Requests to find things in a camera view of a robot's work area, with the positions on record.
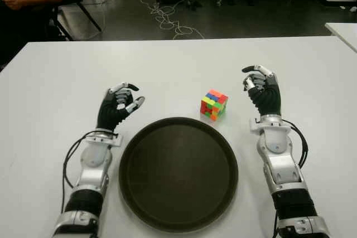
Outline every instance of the white cable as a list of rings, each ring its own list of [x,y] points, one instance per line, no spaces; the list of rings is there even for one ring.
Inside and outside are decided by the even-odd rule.
[[[155,17],[155,20],[160,23],[160,25],[159,25],[160,29],[162,29],[162,30],[175,29],[174,30],[175,35],[172,38],[172,40],[175,40],[178,36],[191,35],[191,34],[193,34],[193,32],[198,33],[202,39],[205,39],[205,37],[197,29],[189,27],[189,26],[182,26],[182,25],[180,25],[180,21],[170,20],[169,16],[173,15],[176,12],[176,10],[175,10],[176,6],[185,0],[178,1],[173,6],[163,6],[161,8],[157,4],[154,4],[153,7],[151,7],[148,3],[143,2],[143,0],[139,0],[139,1],[148,7],[148,9],[151,11],[150,14],[158,15]]]

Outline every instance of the rubik's cube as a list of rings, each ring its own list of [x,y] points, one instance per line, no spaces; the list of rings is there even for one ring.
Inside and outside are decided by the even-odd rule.
[[[216,121],[225,111],[227,101],[227,96],[211,89],[201,101],[201,113]]]

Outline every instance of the robot forearm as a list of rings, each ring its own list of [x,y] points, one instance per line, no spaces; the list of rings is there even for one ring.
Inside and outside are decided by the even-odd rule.
[[[299,164],[292,157],[291,126],[281,118],[281,99],[276,75],[262,65],[248,66],[243,72],[257,71],[243,81],[244,90],[258,108],[260,122],[250,122],[259,135],[257,150],[264,162],[264,175],[279,217],[282,238],[331,237],[325,221],[318,216]]]
[[[299,165],[292,157],[290,126],[279,115],[264,115],[251,122],[258,134],[257,150],[264,162],[264,175],[279,217],[281,237],[331,237],[324,219],[316,213]]]
[[[127,82],[110,88],[100,106],[96,130],[83,137],[88,145],[80,158],[81,174],[56,223],[55,238],[97,237],[99,216],[109,183],[108,168],[112,162],[110,149],[119,146],[114,139],[114,129],[145,100],[142,96],[134,100],[130,90],[137,91],[139,88]]]
[[[109,183],[110,148],[115,145],[113,135],[106,133],[98,132],[86,138],[88,146],[81,155],[81,174],[57,221],[56,238],[97,236],[99,215]]]

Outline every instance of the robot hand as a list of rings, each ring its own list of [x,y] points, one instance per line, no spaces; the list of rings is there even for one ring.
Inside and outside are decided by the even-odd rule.
[[[262,65],[242,72],[257,71],[243,81],[244,90],[260,112],[260,121],[250,122],[250,131],[259,135],[257,149],[279,221],[273,237],[331,237],[326,223],[317,215],[300,165],[292,157],[291,126],[281,118],[281,98],[276,75]]]
[[[242,70],[242,72],[251,71],[259,73],[250,74],[244,79],[244,90],[248,91],[260,115],[280,115],[281,99],[276,75],[262,65],[252,65]]]
[[[130,90],[138,91],[139,88],[123,82],[107,91],[99,109],[97,128],[114,131],[121,121],[143,104],[145,97],[134,100]],[[124,108],[118,110],[119,104],[124,104]]]

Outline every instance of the concrete floor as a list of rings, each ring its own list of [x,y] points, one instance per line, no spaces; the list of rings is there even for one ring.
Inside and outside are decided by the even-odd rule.
[[[155,0],[143,1],[153,4]],[[103,32],[98,34],[77,6],[65,6],[60,21],[76,40],[170,40],[175,36],[174,30],[160,29],[155,15],[139,0],[84,0],[83,3]],[[221,7],[216,5],[216,0],[201,0],[201,3],[203,7],[197,11],[179,4],[170,19],[197,29],[205,38],[323,36],[330,35],[324,27],[326,22],[357,22],[356,13],[325,7],[318,0],[258,0],[253,7],[247,6],[245,0],[237,0],[234,6],[223,3]],[[190,38],[201,37],[194,32],[176,39]]]

